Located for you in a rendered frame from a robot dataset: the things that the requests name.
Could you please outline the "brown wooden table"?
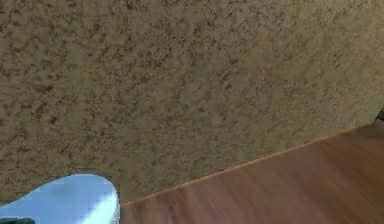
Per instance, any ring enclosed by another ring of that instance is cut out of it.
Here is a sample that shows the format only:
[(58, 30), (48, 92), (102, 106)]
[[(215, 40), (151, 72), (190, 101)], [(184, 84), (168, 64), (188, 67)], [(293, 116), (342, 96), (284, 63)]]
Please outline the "brown wooden table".
[(384, 224), (384, 122), (124, 204), (120, 224)]

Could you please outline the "dark flat object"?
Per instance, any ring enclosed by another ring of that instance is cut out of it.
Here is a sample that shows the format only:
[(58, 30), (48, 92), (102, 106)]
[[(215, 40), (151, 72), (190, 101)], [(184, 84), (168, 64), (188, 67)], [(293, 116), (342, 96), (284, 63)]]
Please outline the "dark flat object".
[(0, 218), (0, 224), (36, 224), (31, 218)]

